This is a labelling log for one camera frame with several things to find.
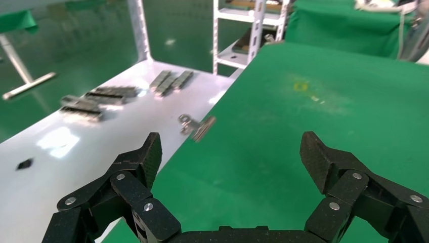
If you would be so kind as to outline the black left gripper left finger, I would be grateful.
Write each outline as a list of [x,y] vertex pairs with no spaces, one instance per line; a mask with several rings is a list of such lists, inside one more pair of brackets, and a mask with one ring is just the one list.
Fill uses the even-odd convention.
[[152,192],[162,160],[160,135],[122,153],[107,172],[57,203],[43,242],[94,242],[109,224],[124,218],[140,242],[168,242],[181,233],[179,221]]

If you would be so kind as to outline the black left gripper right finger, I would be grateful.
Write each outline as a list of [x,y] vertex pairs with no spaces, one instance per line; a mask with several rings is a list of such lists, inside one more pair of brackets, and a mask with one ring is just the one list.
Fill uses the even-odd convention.
[[389,242],[428,242],[428,198],[370,171],[352,153],[302,135],[301,161],[324,198],[305,231],[340,242],[354,218],[368,222]]

